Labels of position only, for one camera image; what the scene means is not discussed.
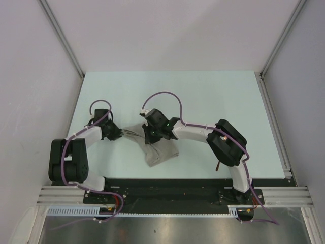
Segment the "grey cloth napkin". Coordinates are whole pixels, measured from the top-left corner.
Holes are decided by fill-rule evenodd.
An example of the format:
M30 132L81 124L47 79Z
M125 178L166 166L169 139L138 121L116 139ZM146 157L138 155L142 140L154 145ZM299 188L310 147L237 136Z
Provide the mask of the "grey cloth napkin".
M179 156L179 150L171 140L161 139L154 144L145 144L145 133L141 124L125 127L122 132L124 137L138 144L145 154L145 162L149 167Z

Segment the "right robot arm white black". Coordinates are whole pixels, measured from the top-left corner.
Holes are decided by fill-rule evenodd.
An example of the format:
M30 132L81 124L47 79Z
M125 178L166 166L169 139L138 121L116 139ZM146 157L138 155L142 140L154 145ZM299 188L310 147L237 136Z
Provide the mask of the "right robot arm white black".
M247 140L227 120L221 119L214 126L195 125L177 117L168 119L158 109L143 109L140 116L146 120L142 125L146 144L155 144L161 139L187 139L208 144L218 162L230 171L233 184L230 201L246 204L252 199L252 179L246 166L249 159Z

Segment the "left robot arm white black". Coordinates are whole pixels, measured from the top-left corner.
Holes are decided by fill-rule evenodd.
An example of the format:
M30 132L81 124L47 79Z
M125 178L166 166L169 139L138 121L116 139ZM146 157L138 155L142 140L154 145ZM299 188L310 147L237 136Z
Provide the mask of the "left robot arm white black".
M105 186L105 178L89 170L87 150L107 138L114 141L122 130L113 122L108 109L96 109L93 118L72 139L54 139L51 143L48 175L55 185L80 186L95 190L94 196L101 203L111 200L112 190Z

